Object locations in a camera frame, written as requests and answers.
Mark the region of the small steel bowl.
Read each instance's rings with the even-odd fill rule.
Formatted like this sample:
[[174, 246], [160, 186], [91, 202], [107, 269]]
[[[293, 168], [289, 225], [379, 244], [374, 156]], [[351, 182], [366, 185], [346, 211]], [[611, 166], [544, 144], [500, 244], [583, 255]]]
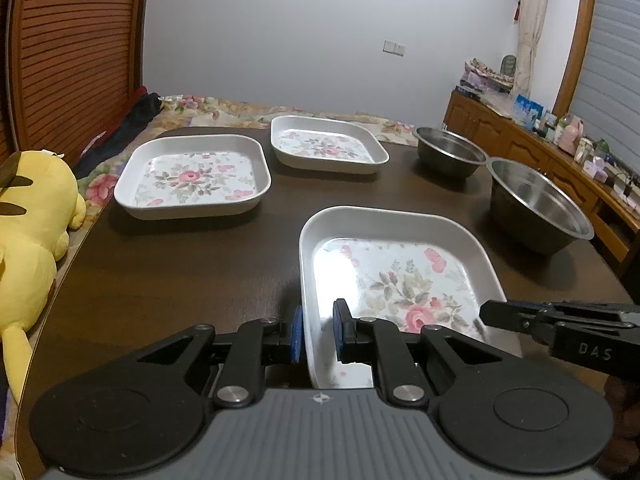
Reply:
[[442, 177], [465, 180], [488, 162], [485, 151], [459, 133], [418, 127], [413, 135], [418, 141], [418, 159], [422, 166]]

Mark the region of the white wall switch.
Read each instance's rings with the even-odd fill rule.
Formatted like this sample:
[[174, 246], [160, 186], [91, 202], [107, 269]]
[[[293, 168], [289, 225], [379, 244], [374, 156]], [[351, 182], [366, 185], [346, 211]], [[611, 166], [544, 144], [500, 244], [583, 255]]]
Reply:
[[406, 47], [402, 44], [396, 44], [396, 42], [385, 40], [383, 42], [383, 52], [391, 55], [404, 56], [406, 53]]

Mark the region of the large steel bowl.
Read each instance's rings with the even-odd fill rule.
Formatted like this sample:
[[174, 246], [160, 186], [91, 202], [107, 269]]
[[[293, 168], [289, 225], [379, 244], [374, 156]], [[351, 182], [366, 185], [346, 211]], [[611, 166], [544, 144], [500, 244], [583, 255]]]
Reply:
[[569, 244], [589, 242], [586, 214], [549, 178], [515, 160], [491, 157], [489, 214], [508, 244], [548, 258]]

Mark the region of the beige curtain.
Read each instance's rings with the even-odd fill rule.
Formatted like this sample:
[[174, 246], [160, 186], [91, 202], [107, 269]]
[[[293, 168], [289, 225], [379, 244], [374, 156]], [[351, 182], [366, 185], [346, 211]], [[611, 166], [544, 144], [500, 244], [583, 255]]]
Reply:
[[548, 0], [520, 0], [518, 18], [518, 53], [514, 73], [512, 96], [528, 98], [539, 40], [544, 28]]

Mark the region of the dark clothing on bed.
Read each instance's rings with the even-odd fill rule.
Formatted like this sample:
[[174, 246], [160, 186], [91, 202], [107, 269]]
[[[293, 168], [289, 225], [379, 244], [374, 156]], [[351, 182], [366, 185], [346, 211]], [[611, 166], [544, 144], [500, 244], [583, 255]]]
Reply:
[[125, 114], [84, 148], [79, 162], [73, 166], [75, 177], [88, 177], [101, 162], [120, 154], [160, 114], [161, 109], [162, 100], [156, 92], [149, 92], [145, 87], [137, 88], [125, 105]]

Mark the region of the wooden sideboard cabinet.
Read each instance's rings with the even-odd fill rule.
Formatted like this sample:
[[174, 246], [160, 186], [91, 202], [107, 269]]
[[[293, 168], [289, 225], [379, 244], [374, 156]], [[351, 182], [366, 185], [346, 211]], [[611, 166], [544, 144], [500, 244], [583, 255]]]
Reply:
[[459, 90], [450, 94], [444, 123], [488, 155], [513, 159], [545, 174], [587, 215], [596, 245], [604, 250], [617, 276], [629, 281], [639, 274], [639, 215], [612, 188], [588, 177], [555, 145]]

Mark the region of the yellow plush toy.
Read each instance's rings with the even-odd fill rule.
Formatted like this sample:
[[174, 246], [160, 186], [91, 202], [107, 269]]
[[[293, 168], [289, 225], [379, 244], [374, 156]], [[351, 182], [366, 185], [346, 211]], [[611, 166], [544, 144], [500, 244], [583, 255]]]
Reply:
[[32, 359], [27, 333], [54, 292], [70, 232], [85, 218], [85, 199], [62, 156], [15, 152], [1, 165], [1, 344], [15, 401]]

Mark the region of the wooden louvered wardrobe door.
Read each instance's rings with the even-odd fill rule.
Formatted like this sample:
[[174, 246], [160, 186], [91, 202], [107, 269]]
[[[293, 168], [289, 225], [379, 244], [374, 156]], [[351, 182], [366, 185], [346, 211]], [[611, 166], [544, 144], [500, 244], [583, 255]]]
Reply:
[[74, 164], [140, 94], [146, 0], [1, 0], [1, 155]]

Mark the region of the floral square plate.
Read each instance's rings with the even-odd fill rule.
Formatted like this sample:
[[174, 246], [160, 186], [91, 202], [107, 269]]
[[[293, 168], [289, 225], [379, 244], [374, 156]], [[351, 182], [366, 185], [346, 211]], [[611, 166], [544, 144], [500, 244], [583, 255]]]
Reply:
[[271, 188], [262, 144], [240, 134], [168, 136], [140, 145], [114, 188], [139, 220], [234, 216]]
[[518, 336], [486, 326], [480, 306], [506, 296], [485, 248], [436, 214], [335, 206], [310, 217], [298, 242], [307, 363], [318, 389], [368, 388], [370, 366], [338, 362], [333, 304], [404, 332], [438, 324], [520, 356]]
[[285, 115], [270, 122], [277, 159], [294, 169], [370, 176], [390, 155], [366, 128], [341, 120]]

